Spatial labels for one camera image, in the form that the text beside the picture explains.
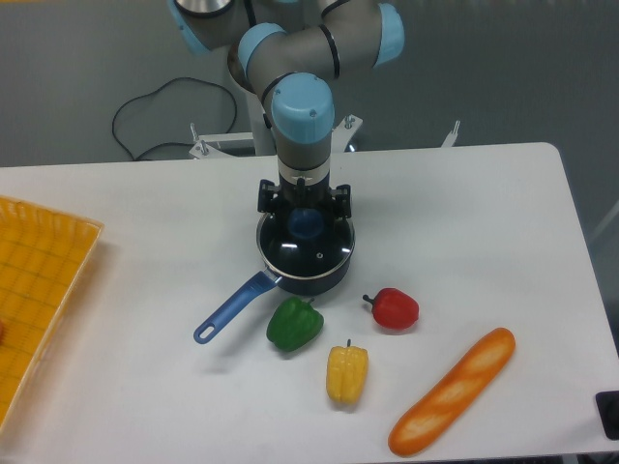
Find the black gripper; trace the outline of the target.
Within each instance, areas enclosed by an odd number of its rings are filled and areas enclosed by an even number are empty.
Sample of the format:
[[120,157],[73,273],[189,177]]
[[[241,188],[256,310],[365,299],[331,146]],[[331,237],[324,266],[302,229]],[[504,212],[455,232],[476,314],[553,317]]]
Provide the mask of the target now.
[[330,227],[335,230],[351,219],[351,186],[330,188],[330,176],[313,185],[288,182],[280,175],[280,184],[262,179],[259,183],[257,211],[265,219],[280,225],[280,215],[294,209],[312,209],[332,215]]

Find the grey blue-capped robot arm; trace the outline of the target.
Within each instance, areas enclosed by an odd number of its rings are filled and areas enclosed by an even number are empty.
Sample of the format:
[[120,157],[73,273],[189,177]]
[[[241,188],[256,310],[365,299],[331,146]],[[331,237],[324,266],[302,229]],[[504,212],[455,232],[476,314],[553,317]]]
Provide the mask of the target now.
[[378,1],[320,1],[318,24],[301,26],[300,1],[171,1],[190,49],[230,46],[275,139],[280,181],[262,181],[257,209],[288,216],[317,209],[350,218],[348,185],[331,188],[335,104],[328,85],[344,73],[397,59],[405,32],[395,6]]

